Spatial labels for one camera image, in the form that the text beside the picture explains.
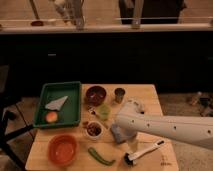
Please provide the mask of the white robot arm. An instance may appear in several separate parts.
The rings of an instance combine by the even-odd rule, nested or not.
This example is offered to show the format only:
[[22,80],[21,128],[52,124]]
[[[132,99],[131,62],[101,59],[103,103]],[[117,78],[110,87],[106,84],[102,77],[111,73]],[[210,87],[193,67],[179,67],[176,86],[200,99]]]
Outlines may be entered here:
[[127,100],[115,115],[115,123],[135,132],[213,150],[213,117],[141,114],[136,100]]

